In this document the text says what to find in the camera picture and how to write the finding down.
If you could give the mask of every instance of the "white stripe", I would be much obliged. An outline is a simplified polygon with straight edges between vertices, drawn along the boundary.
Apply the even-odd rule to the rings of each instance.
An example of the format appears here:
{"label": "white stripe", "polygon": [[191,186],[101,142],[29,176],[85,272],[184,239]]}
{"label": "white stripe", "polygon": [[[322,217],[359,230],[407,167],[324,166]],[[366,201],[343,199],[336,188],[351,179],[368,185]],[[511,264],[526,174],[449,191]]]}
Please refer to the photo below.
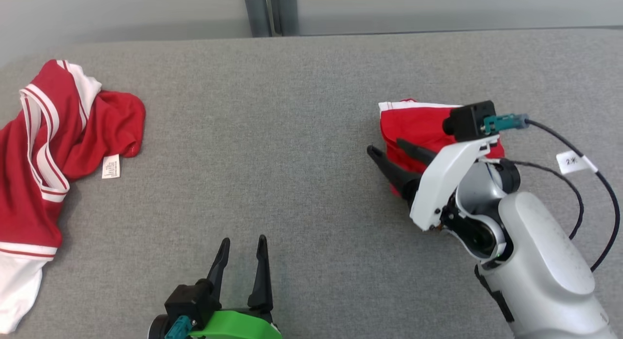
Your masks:
{"label": "white stripe", "polygon": [[[37,94],[38,97],[40,97],[41,100],[44,102],[44,104],[39,104],[39,106],[41,107],[41,111],[43,112],[43,115],[45,116],[45,121],[47,121],[48,133],[49,133],[49,128],[50,128],[49,126],[50,120],[52,120],[52,124],[54,127],[52,133],[49,133],[48,135],[48,141],[50,141],[52,138],[54,138],[54,135],[56,135],[56,132],[58,132],[58,128],[60,128],[60,121],[58,119],[58,112],[56,111],[56,106],[54,106],[54,103],[50,100],[50,98],[48,98],[47,95],[45,95],[45,93],[43,93],[43,91],[41,91],[34,84],[29,84],[28,86],[26,86],[26,88],[33,91],[34,94]],[[52,119],[47,118],[47,111],[45,111],[45,108],[47,108],[50,111],[50,115],[52,116]]]}
{"label": "white stripe", "polygon": [[595,166],[595,165],[592,163],[592,161],[590,161],[590,160],[586,157],[586,155],[584,155],[584,156],[582,157],[582,159],[586,162],[586,164],[588,165],[588,167],[590,168],[590,170],[591,170],[593,173],[595,173],[595,174],[596,174],[596,173],[599,171],[599,170],[597,169],[597,166]]}
{"label": "white stripe", "polygon": [[32,160],[32,155],[31,152],[33,151],[33,145],[35,143],[35,137],[38,133],[39,128],[41,127],[41,110],[40,108],[37,106],[34,106],[33,104],[36,104],[35,101],[29,101],[28,104],[26,104],[26,97],[27,95],[24,93],[24,90],[20,90],[20,102],[22,102],[22,108],[24,109],[24,121],[26,123],[26,137],[28,139],[28,151],[26,154],[26,157],[28,159],[28,163],[31,166],[31,173],[33,173],[33,178],[35,179],[35,181],[37,181],[37,184],[39,186],[39,188],[41,188],[41,177],[38,176],[37,171],[35,170],[34,166],[33,166],[33,160]]}
{"label": "white stripe", "polygon": [[[53,118],[54,115],[56,116],[56,123],[54,124],[54,132],[56,132],[58,130],[58,126],[59,126],[59,121],[58,121],[58,113],[56,112],[56,108],[54,108],[54,105],[52,104],[52,102],[50,101],[49,97],[47,97],[47,95],[45,95],[37,86],[33,85],[33,84],[29,84],[27,86],[27,88],[37,94],[44,102],[46,102],[46,106],[48,108],[48,110],[50,111],[51,114],[53,114]],[[51,135],[53,135],[53,133],[51,132],[51,126],[50,125],[50,118],[47,114],[47,111],[45,111],[44,108],[44,104],[41,104],[40,101],[36,98],[36,97],[32,97],[29,95],[28,90],[22,90],[22,92],[24,94],[26,94],[28,96],[28,99],[35,102],[36,104],[38,104],[38,106],[40,106],[40,113],[43,113],[43,116],[45,117],[45,122],[48,124],[47,126],[47,142],[44,144],[44,146],[42,146],[40,148],[40,150],[37,153],[37,165],[39,168],[39,171],[41,172],[42,175],[44,175],[45,181],[47,181],[47,183],[50,186],[50,190],[54,191],[54,192],[59,192],[59,193],[66,193],[67,189],[64,188],[63,183],[65,183],[65,185],[67,186],[67,188],[69,188],[69,182],[67,182],[67,179],[65,179],[65,176],[62,174],[62,172],[58,169],[58,166],[56,166],[56,163],[54,162],[54,158],[52,157],[50,150],[49,150],[49,142],[51,139]],[[45,159],[45,156],[43,156],[45,154],[45,152],[47,152],[47,155],[50,159],[50,164],[48,164],[47,160]],[[62,182],[60,182],[58,180],[58,177],[56,177],[56,174],[54,174],[53,168],[56,170],[56,172],[58,172],[58,174],[60,175],[60,179]],[[41,182],[40,178],[38,179],[38,185],[39,188],[43,187],[43,182]],[[58,199],[58,197],[55,197],[54,200],[49,199],[49,201],[55,201],[56,199]]]}
{"label": "white stripe", "polygon": [[84,74],[82,66],[76,64],[70,64],[67,62],[67,71],[73,75],[73,81],[75,82],[78,95],[80,95],[80,101],[82,101],[82,108],[84,109],[86,119],[89,119],[91,115],[91,107],[95,101],[95,97],[100,93],[102,84],[98,82],[94,77],[89,77]]}
{"label": "white stripe", "polygon": [[34,244],[0,242],[0,249],[15,251],[15,252],[40,253],[42,255],[56,254],[56,248],[52,246],[42,246],[42,245],[34,245]]}
{"label": "white stripe", "polygon": [[85,126],[87,125],[87,118],[86,116],[88,116],[86,113],[86,111],[82,111],[82,107],[80,106],[80,102],[82,102],[82,94],[80,94],[80,88],[77,85],[76,82],[76,77],[73,75],[73,73],[69,70],[69,67],[71,64],[69,64],[69,62],[67,60],[56,60],[56,64],[58,64],[61,68],[63,68],[63,70],[67,70],[67,72],[69,72],[70,74],[72,74],[72,78],[73,78],[73,83],[76,85],[76,90],[78,90],[78,98],[80,100],[78,100],[78,114],[80,115],[80,123],[82,123],[82,130],[84,130]]}
{"label": "white stripe", "polygon": [[[46,152],[49,152],[49,146],[47,143],[45,143],[37,152],[37,166],[39,168],[39,172],[41,172],[43,179],[47,182],[47,185],[50,188],[54,188],[54,190],[58,190],[58,192],[66,193],[68,190],[64,188],[63,182],[58,179],[58,176],[54,173],[53,168],[50,166],[47,159],[45,159]],[[64,179],[64,176],[58,168],[56,168],[56,172],[60,174],[61,179]]]}
{"label": "white stripe", "polygon": [[42,256],[33,256],[33,255],[23,255],[20,253],[3,252],[3,251],[0,251],[0,255],[2,255],[3,257],[6,257],[6,256],[12,257],[13,259],[27,259],[27,260],[38,260],[38,261],[52,261],[54,259],[54,257],[52,256],[42,257]]}
{"label": "white stripe", "polygon": [[411,108],[460,108],[462,105],[435,104],[432,102],[414,102],[414,101],[398,101],[398,102],[380,102],[379,110],[381,113],[387,110],[411,109]]}
{"label": "white stripe", "polygon": [[49,193],[42,191],[41,199],[45,201],[49,201],[49,202],[63,202],[63,200],[65,199],[65,195],[49,194]]}

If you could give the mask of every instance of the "black cable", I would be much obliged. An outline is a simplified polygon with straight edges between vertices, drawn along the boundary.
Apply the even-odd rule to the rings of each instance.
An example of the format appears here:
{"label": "black cable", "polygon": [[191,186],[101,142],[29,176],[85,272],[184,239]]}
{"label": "black cable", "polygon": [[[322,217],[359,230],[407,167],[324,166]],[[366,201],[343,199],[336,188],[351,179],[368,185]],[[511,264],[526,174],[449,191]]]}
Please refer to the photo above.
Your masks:
{"label": "black cable", "polygon": [[576,188],[576,186],[574,186],[574,184],[571,183],[571,181],[567,177],[564,177],[558,172],[550,168],[546,168],[545,166],[541,166],[539,164],[534,164],[532,162],[526,162],[526,161],[515,161],[515,160],[507,160],[507,161],[512,162],[515,165],[527,166],[529,168],[536,168],[536,169],[547,171],[551,174],[554,174],[556,175],[556,177],[558,177],[559,179],[567,183],[569,188],[573,190],[573,192],[576,194],[576,197],[578,197],[578,206],[579,206],[578,221],[576,222],[576,226],[573,228],[573,231],[571,231],[571,234],[569,235],[569,239],[573,239],[573,237],[576,236],[576,233],[578,233],[580,226],[582,226],[582,219],[584,216],[584,202],[582,201],[582,195],[580,195],[578,188]]}
{"label": "black cable", "polygon": [[[576,148],[576,146],[571,144],[566,138],[564,138],[558,132],[552,130],[551,128],[548,128],[544,124],[541,124],[536,121],[532,121],[530,119],[526,119],[525,122],[527,124],[537,126],[541,130],[544,130],[550,133],[554,137],[558,138],[559,141],[563,142],[566,146],[568,146],[572,151],[576,152],[577,155],[581,157],[584,156],[582,152],[578,150],[578,148]],[[617,239],[617,234],[619,233],[619,225],[621,224],[621,210],[619,209],[619,201],[617,201],[617,196],[614,193],[614,190],[612,190],[612,186],[610,186],[610,183],[605,179],[604,175],[602,175],[601,172],[599,171],[595,172],[595,175],[597,175],[597,177],[599,178],[599,181],[603,183],[605,189],[608,191],[608,194],[610,195],[610,199],[612,199],[612,206],[614,207],[614,227],[612,228],[612,235],[610,235],[610,240],[608,241],[608,244],[605,245],[605,248],[601,252],[601,255],[599,255],[597,261],[595,261],[595,263],[590,267],[590,270],[593,272],[599,267],[599,265],[601,265],[601,262],[605,259],[606,255],[608,255],[608,252],[610,252],[610,249],[612,249],[612,246],[614,245],[614,241]]]}

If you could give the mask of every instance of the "gray table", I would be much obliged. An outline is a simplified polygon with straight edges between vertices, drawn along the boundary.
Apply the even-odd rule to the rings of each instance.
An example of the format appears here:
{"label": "gray table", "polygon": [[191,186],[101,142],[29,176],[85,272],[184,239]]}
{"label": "gray table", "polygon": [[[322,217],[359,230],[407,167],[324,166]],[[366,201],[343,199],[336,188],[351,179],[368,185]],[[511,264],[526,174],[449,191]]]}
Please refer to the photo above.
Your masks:
{"label": "gray table", "polygon": [[[623,197],[623,33],[539,30],[369,37],[124,42],[72,46],[0,70],[0,124],[50,58],[145,102],[143,150],[122,178],[72,184],[64,245],[12,336],[144,338],[179,283],[232,239],[221,299],[243,306],[257,238],[269,239],[274,319],[286,338],[504,338],[511,333],[458,241],[423,233],[368,159],[382,146],[376,103],[492,99],[567,135]],[[537,129],[503,135],[508,157],[554,167],[566,148]],[[574,195],[521,170],[565,230]],[[574,240],[589,263],[613,213],[594,175]],[[623,241],[595,273],[623,335]]]}

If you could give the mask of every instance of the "cable label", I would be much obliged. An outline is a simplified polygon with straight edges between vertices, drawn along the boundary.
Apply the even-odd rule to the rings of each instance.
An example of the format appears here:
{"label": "cable label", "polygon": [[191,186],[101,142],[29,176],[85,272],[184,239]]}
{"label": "cable label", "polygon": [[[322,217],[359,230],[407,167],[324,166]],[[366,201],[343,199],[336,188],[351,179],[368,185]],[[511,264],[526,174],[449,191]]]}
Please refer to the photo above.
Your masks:
{"label": "cable label", "polygon": [[578,153],[574,151],[562,152],[556,155],[556,160],[558,161],[558,167],[560,168],[560,173],[563,175],[569,174],[571,172],[591,169],[592,165],[590,165],[590,161],[585,156],[580,156]]}

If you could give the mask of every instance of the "clothing tag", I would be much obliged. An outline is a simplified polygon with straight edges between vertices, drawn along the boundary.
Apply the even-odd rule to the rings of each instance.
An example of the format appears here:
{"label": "clothing tag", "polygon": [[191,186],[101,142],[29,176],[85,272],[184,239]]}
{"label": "clothing tag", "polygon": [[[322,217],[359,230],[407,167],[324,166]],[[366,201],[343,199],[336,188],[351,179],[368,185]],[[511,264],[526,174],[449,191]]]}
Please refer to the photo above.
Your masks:
{"label": "clothing tag", "polygon": [[121,176],[121,164],[119,154],[105,156],[102,164],[102,179],[118,178]]}
{"label": "clothing tag", "polygon": [[574,151],[557,154],[556,160],[558,160],[558,166],[560,166],[560,173],[563,175],[590,168],[590,165],[585,160],[585,157],[578,155]]}

